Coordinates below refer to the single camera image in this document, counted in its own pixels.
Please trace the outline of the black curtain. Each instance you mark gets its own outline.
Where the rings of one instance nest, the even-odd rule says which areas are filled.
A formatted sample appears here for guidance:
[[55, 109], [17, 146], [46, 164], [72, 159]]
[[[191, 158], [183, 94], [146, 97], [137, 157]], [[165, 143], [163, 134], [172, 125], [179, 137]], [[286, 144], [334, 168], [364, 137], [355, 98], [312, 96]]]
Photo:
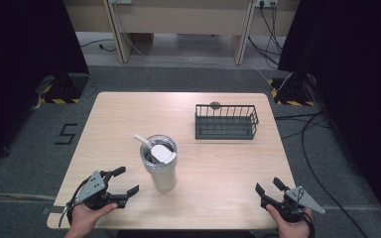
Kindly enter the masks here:
[[381, 0], [300, 0], [279, 63], [310, 73], [381, 204]]
[[88, 68], [63, 0], [0, 0], [0, 149], [48, 75]]

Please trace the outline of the light wooden desk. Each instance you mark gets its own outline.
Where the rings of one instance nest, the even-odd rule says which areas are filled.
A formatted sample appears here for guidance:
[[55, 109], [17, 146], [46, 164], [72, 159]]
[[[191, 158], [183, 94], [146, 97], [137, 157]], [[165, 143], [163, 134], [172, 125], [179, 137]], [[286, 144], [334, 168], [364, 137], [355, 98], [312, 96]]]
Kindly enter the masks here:
[[63, 0], [78, 32], [106, 32], [114, 37], [119, 61], [132, 53], [133, 34], [228, 36], [234, 62], [243, 63], [250, 37], [288, 35], [301, 0], [278, 0], [277, 7], [256, 8], [255, 0]]

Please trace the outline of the black wire basket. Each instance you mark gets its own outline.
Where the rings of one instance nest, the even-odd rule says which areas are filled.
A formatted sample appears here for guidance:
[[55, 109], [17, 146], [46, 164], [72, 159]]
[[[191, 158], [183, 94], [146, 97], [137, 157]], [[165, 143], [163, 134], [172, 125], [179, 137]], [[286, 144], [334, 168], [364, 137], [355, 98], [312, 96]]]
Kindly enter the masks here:
[[197, 104], [194, 109], [194, 130], [198, 140], [252, 140], [259, 123], [254, 105]]

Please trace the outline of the white drinking straw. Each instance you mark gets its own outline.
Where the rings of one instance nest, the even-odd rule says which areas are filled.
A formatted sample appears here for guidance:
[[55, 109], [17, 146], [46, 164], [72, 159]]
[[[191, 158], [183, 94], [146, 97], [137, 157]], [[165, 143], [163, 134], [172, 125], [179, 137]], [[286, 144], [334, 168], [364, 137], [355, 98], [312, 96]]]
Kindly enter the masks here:
[[137, 141], [141, 142], [143, 145], [145, 145], [149, 150], [152, 150], [153, 149], [153, 144], [147, 140], [146, 138], [138, 135], [138, 134], [135, 134], [133, 136], [134, 139], [136, 139]]

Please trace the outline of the black stand base striped tape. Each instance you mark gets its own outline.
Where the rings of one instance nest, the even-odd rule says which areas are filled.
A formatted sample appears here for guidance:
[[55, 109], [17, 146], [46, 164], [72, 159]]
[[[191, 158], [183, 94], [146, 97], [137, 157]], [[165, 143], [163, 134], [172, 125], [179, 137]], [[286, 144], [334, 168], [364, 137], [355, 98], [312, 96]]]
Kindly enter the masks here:
[[314, 106], [314, 99], [308, 88], [308, 77], [306, 75], [290, 73], [284, 78], [271, 78], [268, 83], [276, 104]]
[[66, 73], [55, 77], [42, 94], [42, 103], [71, 104], [78, 103], [88, 83], [89, 75]]

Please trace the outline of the white tumbler cup with lid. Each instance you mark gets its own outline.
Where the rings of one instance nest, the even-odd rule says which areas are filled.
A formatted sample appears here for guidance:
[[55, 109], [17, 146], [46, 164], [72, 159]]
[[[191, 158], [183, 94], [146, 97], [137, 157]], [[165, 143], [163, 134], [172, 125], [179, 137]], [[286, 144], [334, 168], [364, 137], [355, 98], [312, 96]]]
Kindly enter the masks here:
[[153, 135], [148, 138], [153, 148], [159, 147], [168, 151], [169, 158], [161, 162], [145, 144], [140, 147], [143, 165], [153, 179], [155, 188], [160, 192], [168, 192], [177, 184], [176, 165], [178, 153], [176, 142], [166, 135]]

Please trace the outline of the person's left hand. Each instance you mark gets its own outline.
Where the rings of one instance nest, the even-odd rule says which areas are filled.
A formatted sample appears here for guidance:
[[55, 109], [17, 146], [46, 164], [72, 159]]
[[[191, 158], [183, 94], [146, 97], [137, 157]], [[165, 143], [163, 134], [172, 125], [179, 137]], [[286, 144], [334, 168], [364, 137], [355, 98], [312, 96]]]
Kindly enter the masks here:
[[97, 221], [118, 208], [116, 203], [110, 203], [98, 210], [89, 209], [86, 205], [76, 206], [72, 213], [71, 227], [64, 238], [85, 238], [94, 228]]

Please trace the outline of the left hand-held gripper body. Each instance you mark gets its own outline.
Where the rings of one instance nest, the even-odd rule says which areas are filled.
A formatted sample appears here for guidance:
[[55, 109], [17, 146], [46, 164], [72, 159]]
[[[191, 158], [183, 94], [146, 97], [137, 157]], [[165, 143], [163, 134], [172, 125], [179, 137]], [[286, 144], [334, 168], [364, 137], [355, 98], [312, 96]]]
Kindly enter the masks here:
[[78, 194], [73, 197], [75, 204], [83, 203], [92, 210], [98, 210], [109, 203], [108, 182], [112, 172], [94, 171], [80, 186]]

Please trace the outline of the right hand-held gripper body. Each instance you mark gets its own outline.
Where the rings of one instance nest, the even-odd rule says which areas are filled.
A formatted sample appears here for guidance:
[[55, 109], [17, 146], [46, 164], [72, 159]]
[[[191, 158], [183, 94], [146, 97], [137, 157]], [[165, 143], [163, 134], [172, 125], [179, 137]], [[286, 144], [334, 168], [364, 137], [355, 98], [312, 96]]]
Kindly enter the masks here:
[[325, 214], [325, 210], [310, 196], [302, 187], [284, 188], [282, 201], [269, 198], [268, 203], [275, 207], [280, 216], [287, 222], [296, 223], [302, 219], [303, 214], [309, 208], [319, 214]]

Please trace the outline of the person's right hand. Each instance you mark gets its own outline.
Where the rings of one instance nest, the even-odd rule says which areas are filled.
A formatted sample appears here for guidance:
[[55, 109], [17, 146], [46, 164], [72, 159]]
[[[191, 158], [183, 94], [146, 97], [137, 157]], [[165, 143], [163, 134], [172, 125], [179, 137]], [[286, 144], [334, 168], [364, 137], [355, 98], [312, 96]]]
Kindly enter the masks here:
[[309, 208], [303, 214], [304, 218], [294, 223], [284, 220], [279, 211], [271, 204], [268, 204], [266, 209], [277, 224], [279, 238], [310, 238], [313, 213]]

